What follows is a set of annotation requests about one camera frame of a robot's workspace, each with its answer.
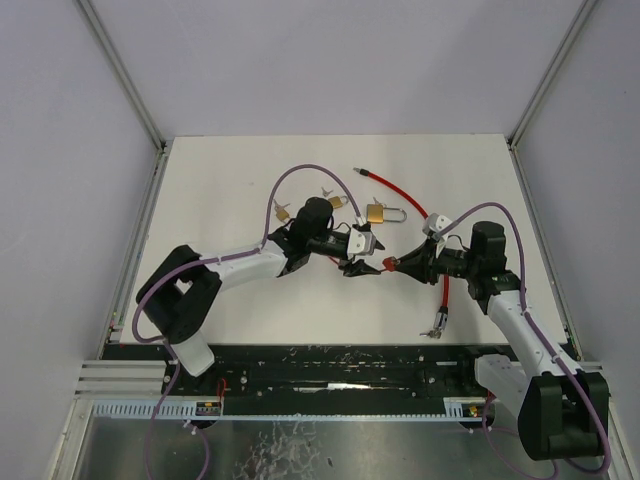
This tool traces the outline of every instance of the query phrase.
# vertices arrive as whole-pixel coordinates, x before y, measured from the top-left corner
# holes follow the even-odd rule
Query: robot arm
[[[532,459],[601,455],[603,443],[593,419],[540,336],[554,346],[584,389],[605,430],[609,401],[606,381],[600,373],[584,372],[564,352],[528,300],[527,309],[541,334],[526,321],[520,279],[506,269],[504,228],[493,222],[476,223],[470,248],[462,251],[444,247],[446,237],[439,232],[450,223],[431,215],[424,229],[424,244],[399,259],[387,259],[385,265],[422,283],[435,284],[443,274],[467,281],[469,295],[500,328],[522,365],[522,369],[517,368],[504,355],[484,355],[476,359],[476,380],[518,419],[522,445]]]
[[[371,226],[356,223],[349,233],[338,232],[329,228],[332,216],[333,207],[327,200],[310,198],[294,220],[267,237],[258,253],[233,258],[237,251],[225,252],[218,258],[231,259],[189,268],[151,296],[144,306],[145,314],[191,375],[201,375],[215,361],[200,327],[220,292],[252,280],[293,273],[307,264],[312,253],[340,259],[339,268],[347,277],[380,274],[363,259],[356,260],[375,249],[384,250]],[[140,289],[136,301],[140,303],[165,275],[200,259],[188,245],[175,248]]]

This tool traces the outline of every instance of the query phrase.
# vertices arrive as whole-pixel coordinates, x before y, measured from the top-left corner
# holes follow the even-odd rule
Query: white panel
[[[553,336],[564,340],[553,294],[544,270],[511,158],[501,135],[279,136],[194,137],[176,139],[135,292],[169,252],[189,243],[200,253],[215,254],[255,243],[264,230],[266,201],[287,168],[314,162],[334,171],[364,210],[373,196],[409,215],[403,224],[386,223],[374,231],[387,248],[369,262],[400,256],[424,241],[423,220],[386,187],[356,174],[357,164],[402,185],[425,209],[457,217],[483,201],[505,204],[518,222],[527,255],[529,294]],[[339,187],[323,173],[295,172],[276,199],[291,203],[290,213],[321,187]],[[346,205],[335,212],[336,224],[353,222]],[[279,226],[271,212],[271,231]],[[458,230],[468,244],[474,221],[506,223],[498,210],[475,215]],[[508,266],[518,269],[515,240],[507,231]],[[210,343],[231,344],[459,344],[506,343],[467,293],[453,280],[447,330],[440,340],[420,337],[429,330],[440,306],[442,287],[425,286],[400,273],[344,278],[328,259],[313,256],[298,272],[258,280],[221,293],[202,331]],[[129,306],[123,342],[132,342]],[[143,336],[157,334],[141,319]]]
[[[166,136],[508,133],[580,0],[97,0]]]
[[[41,479],[153,151],[70,0],[0,14],[0,476]]]
[[[601,2],[522,163],[578,336],[640,452],[640,4]]]

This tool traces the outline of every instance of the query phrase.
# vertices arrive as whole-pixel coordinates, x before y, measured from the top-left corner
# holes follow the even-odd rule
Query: cable connector
[[[421,333],[421,337],[440,338],[444,329],[447,327],[447,321],[449,320],[449,308],[440,307],[438,313],[436,313],[436,319],[433,322],[433,328],[428,332]]]
[[[356,173],[359,173],[363,177],[368,177],[369,176],[369,170],[365,170],[364,168],[353,167],[353,171],[356,172]]]

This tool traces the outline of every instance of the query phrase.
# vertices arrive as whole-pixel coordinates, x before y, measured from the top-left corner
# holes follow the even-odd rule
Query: white wall
[[[509,133],[581,0],[95,0],[167,137]]]
[[[71,0],[0,15],[0,476],[40,479],[154,152]]]
[[[521,156],[578,336],[603,362],[637,454],[640,3],[601,3]]]

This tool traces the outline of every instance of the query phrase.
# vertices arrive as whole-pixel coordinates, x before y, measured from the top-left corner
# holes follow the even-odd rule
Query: white table surface
[[[122,343],[135,343],[131,317],[135,293],[169,252],[189,244],[200,253],[219,253],[257,242],[264,228],[269,192],[286,169],[316,163],[331,169],[352,191],[360,208],[375,196],[409,215],[403,224],[374,226],[385,252],[368,262],[401,256],[424,241],[420,215],[397,194],[357,175],[367,168],[404,188],[428,212],[451,219],[485,201],[509,208],[520,228],[532,303],[555,338],[565,335],[542,257],[504,138],[501,135],[375,135],[180,137],[171,149],[148,239],[126,313]],[[276,195],[295,216],[321,187],[341,194],[318,171],[295,172]],[[336,225],[352,222],[347,205]],[[271,216],[271,231],[280,226]],[[518,273],[514,237],[498,210],[484,210],[454,233],[469,244],[480,220],[505,225],[508,268]],[[457,240],[450,239],[459,247]],[[219,295],[202,331],[209,343],[226,344],[500,344],[506,339],[467,294],[464,280],[451,281],[449,324],[441,339],[420,337],[440,305],[442,287],[399,274],[343,278],[328,259],[312,256],[303,269],[279,279],[259,280]],[[144,317],[140,333],[157,335]]]

